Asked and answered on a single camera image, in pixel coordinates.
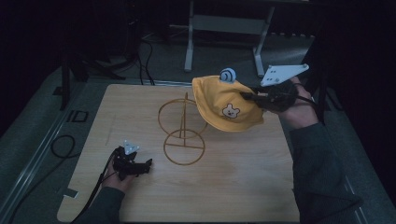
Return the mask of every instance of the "gray carpet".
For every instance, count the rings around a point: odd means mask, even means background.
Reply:
[[[207,36],[205,38],[197,36],[192,71],[184,73],[185,33],[175,33],[170,43],[162,43],[155,35],[148,35],[145,40],[153,47],[148,70],[157,84],[163,84],[161,81],[189,83],[193,77],[214,75],[225,67],[233,68],[237,73],[237,79],[248,86],[256,86],[260,83],[261,79],[256,76],[249,44],[235,46],[230,41],[213,42],[211,39],[208,40]],[[304,37],[269,36],[262,53],[264,67],[268,64],[300,63],[311,41],[312,39]],[[150,46],[142,44],[140,55],[144,62],[149,57],[149,53]],[[77,83],[72,80],[72,101],[65,111],[60,111],[61,97],[52,95],[55,87],[61,84],[60,69],[55,71],[46,79],[22,114],[3,135],[0,142],[2,179],[0,217],[3,222],[9,218],[22,194],[30,190],[61,161],[50,152],[50,142],[56,136],[71,134],[76,139],[72,154],[79,153],[84,146],[106,86],[110,83],[139,84],[140,82],[137,64],[116,73],[127,79],[115,81],[91,70],[91,78],[87,83]],[[344,162],[351,190],[362,196],[365,201],[361,212],[358,213],[361,221],[357,223],[395,223],[395,208],[376,177],[347,116],[342,111],[337,111],[332,104],[329,104],[329,108],[330,110],[325,114],[329,135]],[[88,112],[88,119],[85,122],[67,122],[72,111]],[[283,124],[283,128],[288,138],[289,127]],[[71,142],[61,139],[54,146],[59,154],[66,155]],[[42,162],[35,169],[24,171],[25,175],[20,176],[30,159],[37,156],[37,152],[41,153]],[[41,182],[23,201],[13,223],[60,223],[56,214],[77,160],[77,158],[65,160]],[[19,176],[25,179],[26,174],[31,177],[27,178],[31,182],[21,185],[18,182]],[[21,192],[13,192],[18,184],[24,186]],[[13,207],[4,207],[5,204],[13,204]]]

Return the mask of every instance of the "hand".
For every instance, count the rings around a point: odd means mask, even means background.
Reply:
[[[107,172],[102,182],[102,187],[110,187],[119,189],[126,193],[127,189],[131,186],[134,175],[127,175],[124,180],[120,180],[117,172],[113,168],[113,160],[107,166]]]
[[[292,77],[290,81],[296,84],[295,86],[300,96],[311,99],[311,94],[304,89],[299,78]],[[318,117],[314,107],[308,102],[299,99],[286,111],[276,114],[294,129],[300,129],[318,123]]]

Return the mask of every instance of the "sleeve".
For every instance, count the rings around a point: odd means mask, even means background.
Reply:
[[[347,191],[342,163],[320,123],[290,132],[301,223],[354,223],[361,197]]]
[[[75,224],[119,224],[120,207],[125,193],[118,189],[102,188],[88,210],[82,214]]]

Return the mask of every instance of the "metal stand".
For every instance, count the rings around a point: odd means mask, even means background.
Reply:
[[[163,123],[161,122],[161,113],[167,105],[174,104],[174,103],[182,103],[183,104],[182,111],[181,111],[181,118],[180,118],[180,126],[179,126],[179,129],[169,132],[164,128]],[[165,138],[165,141],[163,142],[163,153],[165,154],[166,158],[169,161],[171,161],[172,163],[177,164],[177,165],[192,165],[192,164],[198,162],[198,160],[200,160],[204,156],[204,153],[205,153],[205,140],[201,136],[201,133],[206,129],[207,122],[205,122],[204,127],[200,131],[195,131],[190,128],[187,128],[187,116],[188,116],[187,110],[186,110],[187,104],[196,106],[195,101],[190,100],[188,94],[186,93],[184,96],[184,99],[176,99],[176,100],[169,101],[166,104],[164,104],[163,106],[161,106],[160,111],[158,112],[158,123],[160,124],[163,131],[168,134],[168,136]],[[187,143],[188,139],[192,139],[192,138],[196,138],[196,137],[198,137],[200,139],[200,142],[201,142],[200,146],[191,145],[191,144]],[[182,140],[182,143],[176,144],[176,143],[174,143],[174,141],[168,141],[168,140],[170,140],[170,138],[180,139],[180,140]],[[192,161],[177,161],[177,159],[172,159],[171,156],[169,155],[168,149],[167,149],[168,147],[199,149],[199,150],[201,150],[201,153],[199,153],[199,156],[197,159],[193,159]]]
[[[194,1],[190,0],[190,18],[189,18],[189,43],[186,52],[186,61],[184,64],[184,71],[190,72],[192,68],[192,54],[193,54],[193,31],[206,30],[216,32],[229,32],[238,34],[260,35],[260,42],[257,47],[253,48],[253,56],[256,64],[257,74],[259,77],[264,76],[264,69],[262,67],[262,46],[265,37],[267,36],[268,28],[274,14],[275,7],[270,7],[266,20],[240,19],[215,17],[205,15],[194,15]]]
[[[62,95],[61,110],[64,110],[70,100],[70,70],[77,81],[87,81],[88,74],[85,69],[85,64],[96,69],[106,77],[118,80],[124,80],[125,77],[120,77],[114,74],[109,68],[103,67],[98,62],[85,57],[82,54],[71,53],[69,50],[63,50],[62,52],[62,87],[60,88],[59,94]]]

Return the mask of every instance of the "cord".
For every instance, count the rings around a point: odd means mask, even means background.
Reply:
[[[294,86],[302,86],[303,88],[305,88],[305,86],[302,83],[293,83],[293,85]],[[318,112],[317,111],[318,110],[318,105],[313,100],[307,99],[307,98],[305,98],[305,97],[303,97],[301,95],[297,95],[296,98],[310,103],[314,107],[315,112]]]
[[[59,139],[61,139],[61,138],[69,138],[69,139],[71,139],[71,141],[72,141],[72,146],[70,147],[69,151],[67,152],[67,154],[66,154],[65,156],[59,155],[58,153],[55,152],[55,149],[54,149],[55,143],[56,143]],[[37,181],[37,183],[36,183],[35,185],[33,185],[32,188],[29,189],[29,190],[26,192],[26,194],[21,198],[21,200],[18,202],[17,206],[15,207],[14,211],[12,212],[11,218],[9,219],[9,222],[8,222],[8,223],[12,223],[12,222],[14,221],[14,218],[15,218],[15,216],[16,216],[18,210],[20,209],[21,205],[23,204],[23,202],[30,196],[30,194],[31,194],[31,193],[32,193],[32,192],[33,192],[33,191],[34,191],[34,190],[35,190],[35,189],[47,178],[47,177],[49,177],[49,175],[51,175],[55,170],[57,170],[57,169],[62,165],[62,163],[64,163],[64,161],[66,161],[67,159],[75,158],[75,157],[77,157],[77,156],[80,155],[80,153],[76,153],[76,154],[74,154],[74,155],[70,155],[70,154],[73,152],[73,150],[74,150],[74,148],[75,148],[75,145],[76,145],[76,140],[75,140],[75,138],[74,138],[72,135],[69,135],[69,134],[59,135],[59,136],[57,136],[56,138],[54,138],[54,139],[52,140],[52,143],[50,144],[51,152],[54,154],[55,157],[60,158],[60,159],[62,159],[62,160],[61,160],[60,162],[58,162],[58,164],[56,164],[54,167],[52,167],[52,169],[51,169],[46,175],[44,175],[43,177],[41,177],[41,179],[39,179],[39,180]]]
[[[102,184],[102,182],[105,181],[107,178],[109,178],[110,176],[112,176],[112,175],[114,175],[114,174],[116,173],[116,172],[115,172],[115,173],[113,173],[113,174],[107,176],[106,178],[104,178],[105,173],[106,173],[106,170],[107,170],[107,166],[110,164],[111,160],[113,159],[114,154],[115,154],[115,151],[116,151],[116,150],[114,150],[114,151],[111,153],[111,155],[108,157],[108,160],[107,160],[107,162],[106,162],[106,166],[105,166],[105,168],[103,169],[103,172],[99,175],[98,181],[96,182],[96,186],[95,186],[95,188],[93,189],[90,198],[88,199],[88,201],[87,201],[87,203],[85,204],[85,206],[82,208],[81,212],[79,212],[79,214],[76,216],[76,218],[71,222],[71,224],[73,224],[73,223],[74,223],[82,214],[84,214],[85,211],[87,211],[87,209],[90,207],[90,205],[91,205],[91,203],[92,203],[94,197],[96,196],[96,193],[97,193],[97,191],[99,190],[99,187],[100,187],[100,185]]]
[[[142,39],[141,41],[142,41],[142,43],[145,43],[145,44],[149,45],[149,47],[150,47],[150,52],[149,52],[149,54],[148,54],[148,58],[146,59],[146,64],[145,64],[145,65],[142,64],[142,60],[141,60],[141,58],[140,58],[140,55],[139,55],[139,54],[137,55],[137,60],[139,61],[139,77],[140,77],[140,84],[144,85],[144,83],[143,83],[143,71],[145,71],[145,72],[146,72],[146,75],[148,76],[148,80],[149,80],[150,84],[151,84],[152,86],[155,86],[154,79],[151,77],[151,75],[150,75],[150,73],[149,73],[149,59],[151,58],[151,54],[152,54],[152,45],[151,45],[148,41],[146,41],[146,40],[143,40],[143,39]]]

